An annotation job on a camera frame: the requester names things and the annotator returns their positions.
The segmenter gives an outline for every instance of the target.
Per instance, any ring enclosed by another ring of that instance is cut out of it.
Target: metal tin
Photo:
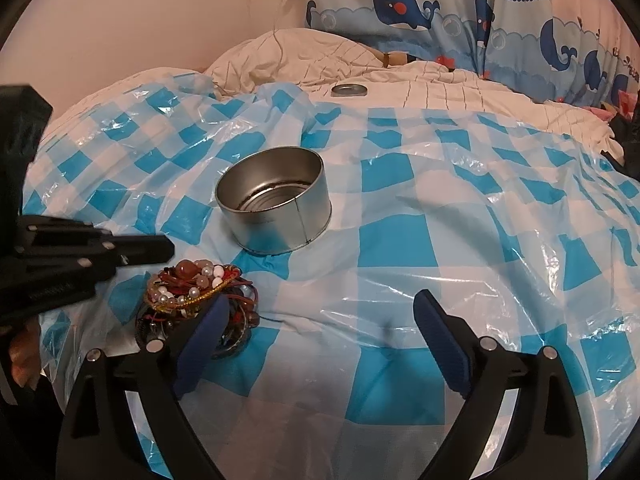
[[[366,86],[354,83],[336,85],[331,88],[332,97],[363,97],[367,95],[367,92]]]
[[[236,163],[218,181],[216,201],[238,243],[255,254],[295,251],[331,218],[322,158],[296,146]]]

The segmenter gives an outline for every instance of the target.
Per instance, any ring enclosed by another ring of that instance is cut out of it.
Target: blue and white checkered plastic sheet
[[[234,162],[281,145],[322,155],[334,214],[311,245],[251,256],[223,227],[214,188]],[[312,104],[290,84],[220,102],[210,79],[185,74],[70,120],[42,146],[25,194],[28,213],[163,232],[176,258],[233,262],[255,281],[261,314],[279,321],[212,361],[181,401],[230,480],[417,478],[462,405],[415,326],[422,288],[509,349],[558,349],[591,478],[640,413],[638,184],[569,136],[491,114]],[[61,396],[89,349],[135,348],[151,270],[123,269],[94,300],[43,316]]]

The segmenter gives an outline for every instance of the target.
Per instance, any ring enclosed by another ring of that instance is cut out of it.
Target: wall
[[[54,117],[158,66],[203,69],[249,38],[301,27],[305,0],[33,0],[0,51],[0,82],[29,82]]]

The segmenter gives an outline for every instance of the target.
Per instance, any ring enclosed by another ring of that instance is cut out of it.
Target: blue gripper pad
[[[414,298],[414,319],[449,388],[466,398],[478,340],[473,331],[463,319],[448,316],[428,290]]]
[[[177,399],[196,389],[228,323],[229,300],[219,294],[178,356],[174,381]]]

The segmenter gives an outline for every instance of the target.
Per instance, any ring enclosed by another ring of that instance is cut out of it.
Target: metal screw
[[[164,342],[161,339],[152,339],[146,344],[146,351],[155,354],[164,348]]]
[[[86,360],[95,363],[102,356],[102,352],[99,348],[94,348],[86,353]]]
[[[542,349],[542,353],[547,359],[555,359],[558,357],[558,351],[552,346],[545,346]]]
[[[498,348],[498,342],[493,337],[485,336],[480,338],[480,346],[491,352]]]

